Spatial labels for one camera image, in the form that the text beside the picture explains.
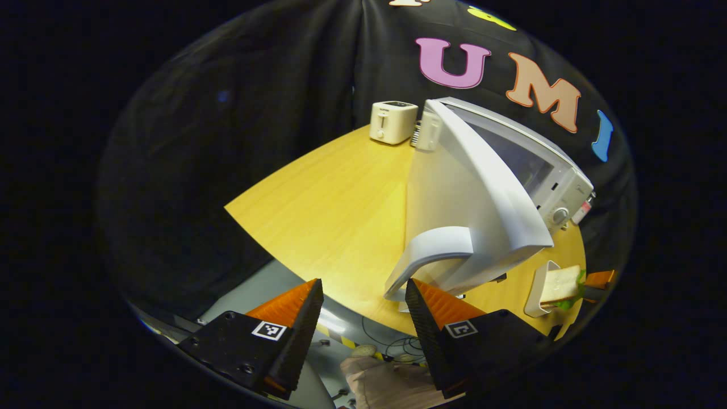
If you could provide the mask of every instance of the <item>floor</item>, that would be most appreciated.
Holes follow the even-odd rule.
[[[236,289],[218,300],[200,319],[209,322],[225,311],[248,312],[302,283],[303,280],[292,271],[278,261],[272,261]],[[407,342],[406,346],[388,347],[388,344],[394,341],[409,338],[408,334],[385,327],[370,319],[363,319],[363,325],[365,325],[366,329],[366,332],[364,332],[360,314],[356,314],[327,296],[324,296],[324,304],[318,323],[329,330],[329,335],[316,330],[313,342],[308,350],[307,361],[323,381],[329,396],[338,394],[341,389],[346,391],[349,389],[339,364],[350,356],[352,349],[349,347],[351,346],[350,343],[347,343],[349,346],[342,343],[341,337],[347,338],[356,344],[375,345],[378,352],[386,352],[387,355],[392,357],[407,353],[415,355],[415,358],[417,358],[415,362],[422,362],[423,360],[423,356],[416,355],[421,354],[421,351],[417,349],[420,345],[416,340],[413,340],[410,344],[408,341],[399,341],[396,344],[400,345]],[[321,340],[329,341],[329,345],[324,346],[319,342]],[[348,401],[355,398],[352,393],[341,396],[334,401],[335,407],[346,406],[351,408],[352,406]]]

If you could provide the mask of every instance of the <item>microwave knob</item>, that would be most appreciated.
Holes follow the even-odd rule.
[[[568,209],[565,207],[559,207],[553,213],[553,222],[555,224],[563,224],[568,220]]]

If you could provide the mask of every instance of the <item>white microwave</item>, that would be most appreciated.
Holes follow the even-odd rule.
[[[562,149],[512,119],[456,98],[439,103],[475,130],[521,183],[553,234],[583,205],[593,184]]]
[[[411,277],[459,295],[544,247],[593,185],[559,147],[455,98],[427,100],[406,192],[406,247],[384,297]]]

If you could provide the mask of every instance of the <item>yellow black tape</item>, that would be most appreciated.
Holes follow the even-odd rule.
[[[321,331],[325,336],[329,337],[330,339],[332,339],[332,340],[334,340],[334,341],[336,341],[336,342],[338,342],[340,344],[346,345],[347,347],[349,347],[351,349],[354,349],[357,346],[362,345],[362,344],[358,344],[356,342],[353,342],[350,339],[344,337],[343,335],[337,333],[336,331],[333,331],[330,328],[327,328],[327,327],[321,325],[320,322],[316,325],[316,330]],[[374,358],[378,359],[379,361],[386,361],[386,362],[390,362],[390,361],[392,361],[394,359],[394,357],[390,357],[389,355],[384,355],[381,352],[377,352],[374,355]],[[412,363],[410,365],[420,366],[422,368],[426,368],[427,367],[427,363],[426,362],[420,362],[420,363],[414,362],[414,363]]]

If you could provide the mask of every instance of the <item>blue letter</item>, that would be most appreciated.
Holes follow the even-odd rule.
[[[601,128],[598,130],[598,138],[594,143],[591,143],[591,148],[602,162],[606,162],[608,161],[608,145],[611,143],[611,132],[614,131],[614,126],[600,109],[596,111],[601,118]]]

